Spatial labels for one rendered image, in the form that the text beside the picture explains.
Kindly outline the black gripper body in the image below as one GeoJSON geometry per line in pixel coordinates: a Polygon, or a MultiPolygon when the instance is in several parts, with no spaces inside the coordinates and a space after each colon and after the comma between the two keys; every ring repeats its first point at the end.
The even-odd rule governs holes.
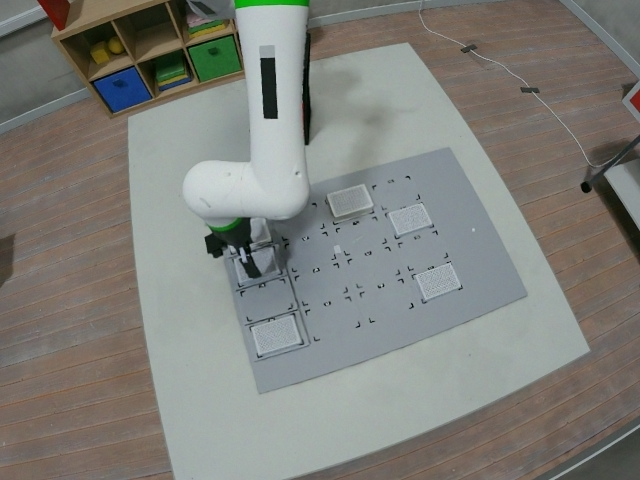
{"type": "Polygon", "coordinates": [[[230,246],[234,246],[236,247],[237,251],[240,252],[241,247],[243,247],[244,251],[247,248],[247,244],[246,241],[249,239],[250,235],[251,235],[251,225],[249,226],[248,230],[246,231],[246,233],[244,235],[242,235],[240,238],[236,239],[236,240],[232,240],[232,241],[224,241],[227,245],[230,246]]]}

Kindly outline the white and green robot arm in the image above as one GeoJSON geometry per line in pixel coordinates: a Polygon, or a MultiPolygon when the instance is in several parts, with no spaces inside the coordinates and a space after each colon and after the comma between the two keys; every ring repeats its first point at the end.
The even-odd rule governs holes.
{"type": "Polygon", "coordinates": [[[217,259],[228,249],[222,240],[244,235],[251,217],[290,219],[309,200],[303,122],[309,0],[187,2],[207,20],[237,18],[246,76],[251,161],[200,162],[182,187],[188,208],[212,231],[205,244],[217,259]]]}

